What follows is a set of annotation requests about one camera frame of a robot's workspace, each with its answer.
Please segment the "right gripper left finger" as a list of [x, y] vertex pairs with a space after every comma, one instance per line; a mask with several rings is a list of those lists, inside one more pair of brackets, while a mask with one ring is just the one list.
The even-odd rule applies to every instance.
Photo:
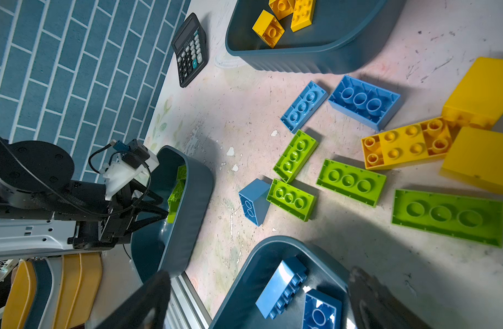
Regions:
[[164, 328], [170, 302], [170, 276], [160, 270], [97, 328]]

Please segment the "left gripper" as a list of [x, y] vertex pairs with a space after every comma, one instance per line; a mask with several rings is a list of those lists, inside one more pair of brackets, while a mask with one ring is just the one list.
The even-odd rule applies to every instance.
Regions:
[[69, 220], [77, 223], [68, 244], [81, 250], [109, 250], [118, 244], [128, 244], [134, 232], [168, 217], [163, 202], [160, 195], [140, 182], [130, 182], [109, 202], [96, 200], [94, 204], [104, 210], [103, 214], [68, 215]]

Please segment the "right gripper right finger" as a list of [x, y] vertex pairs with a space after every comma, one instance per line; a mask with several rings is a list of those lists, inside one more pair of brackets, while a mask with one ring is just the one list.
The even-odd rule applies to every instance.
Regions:
[[420, 329], [430, 326], [392, 295], [378, 279], [353, 267], [348, 295], [358, 328]]

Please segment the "green lego plate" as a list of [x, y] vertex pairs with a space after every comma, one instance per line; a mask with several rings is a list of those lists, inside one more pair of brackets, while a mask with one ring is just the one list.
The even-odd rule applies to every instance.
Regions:
[[334, 160], [325, 159], [317, 185], [376, 208], [387, 177]]
[[318, 146], [317, 140], [298, 130], [273, 167], [285, 183], [291, 183]]
[[433, 234], [503, 246], [503, 202], [397, 189], [391, 223]]
[[303, 222], [310, 219], [316, 202], [314, 195], [278, 179], [273, 180], [266, 200]]
[[168, 216], [166, 221], [169, 224], [172, 224], [175, 222], [175, 218], [177, 215], [177, 211], [179, 209], [179, 205], [181, 202], [181, 197], [183, 195], [185, 188], [185, 182], [183, 180], [177, 181], [177, 184], [175, 185], [173, 192], [171, 193], [170, 197], [168, 198]]

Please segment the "green lego brick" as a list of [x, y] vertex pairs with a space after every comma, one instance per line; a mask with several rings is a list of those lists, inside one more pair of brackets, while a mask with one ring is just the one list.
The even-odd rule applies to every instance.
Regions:
[[187, 179], [187, 165], [183, 164], [182, 166], [179, 166], [177, 168], [177, 180], [178, 181], [185, 181]]

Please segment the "blue lego brick long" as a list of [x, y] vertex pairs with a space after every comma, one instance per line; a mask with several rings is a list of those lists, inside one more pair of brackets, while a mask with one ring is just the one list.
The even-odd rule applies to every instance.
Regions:
[[307, 278], [307, 268], [297, 257], [283, 260], [255, 302], [263, 318], [275, 319], [290, 304]]

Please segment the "blue lego cube front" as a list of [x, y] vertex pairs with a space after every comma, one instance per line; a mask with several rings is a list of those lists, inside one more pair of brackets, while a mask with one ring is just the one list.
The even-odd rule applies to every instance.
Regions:
[[256, 226], [261, 226], [265, 221], [270, 205], [266, 200], [270, 186], [256, 178], [238, 193], [245, 217]]

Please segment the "yellow lego plate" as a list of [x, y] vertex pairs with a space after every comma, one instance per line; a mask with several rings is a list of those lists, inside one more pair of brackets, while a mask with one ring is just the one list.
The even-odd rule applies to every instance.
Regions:
[[456, 130], [443, 117], [388, 130], [361, 140], [365, 168], [388, 170], [446, 157]]

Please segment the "blue lego plate narrow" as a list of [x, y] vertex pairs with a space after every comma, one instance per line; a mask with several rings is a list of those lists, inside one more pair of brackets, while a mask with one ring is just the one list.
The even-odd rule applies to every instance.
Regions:
[[327, 99], [328, 93], [310, 81], [280, 120], [292, 134], [295, 134]]

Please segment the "blue lego plate upside-down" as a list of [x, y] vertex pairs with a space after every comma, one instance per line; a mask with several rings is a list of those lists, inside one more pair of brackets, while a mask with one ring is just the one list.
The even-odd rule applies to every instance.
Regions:
[[398, 93], [344, 75], [328, 102], [335, 110], [379, 132], [398, 112], [402, 98]]

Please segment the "yellow lego cube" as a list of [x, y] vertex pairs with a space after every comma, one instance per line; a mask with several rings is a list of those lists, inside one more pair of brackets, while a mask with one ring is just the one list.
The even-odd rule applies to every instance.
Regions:
[[254, 23], [252, 30], [270, 48], [274, 48], [285, 33], [284, 28], [276, 17], [266, 10], [261, 12], [260, 16]]
[[269, 7], [278, 20], [292, 15], [295, 9], [295, 0], [269, 0]]

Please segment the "yellow lego slope brick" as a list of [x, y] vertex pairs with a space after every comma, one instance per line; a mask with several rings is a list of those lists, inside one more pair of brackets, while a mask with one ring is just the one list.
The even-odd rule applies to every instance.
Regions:
[[491, 130], [503, 115], [503, 59], [479, 57], [443, 105], [454, 127]]

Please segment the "yellow small lego brick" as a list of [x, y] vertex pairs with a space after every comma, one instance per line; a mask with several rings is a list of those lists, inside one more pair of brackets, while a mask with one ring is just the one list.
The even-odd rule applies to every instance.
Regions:
[[291, 21], [292, 32], [297, 32], [313, 23], [315, 0], [296, 0]]

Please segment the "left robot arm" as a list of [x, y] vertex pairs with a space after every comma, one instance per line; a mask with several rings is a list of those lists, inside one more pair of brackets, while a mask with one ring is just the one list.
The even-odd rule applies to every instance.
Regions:
[[162, 196], [151, 190], [157, 156], [139, 140], [110, 141], [102, 184], [73, 178], [69, 153], [44, 141], [0, 137], [0, 260], [58, 252], [101, 252], [165, 220]]

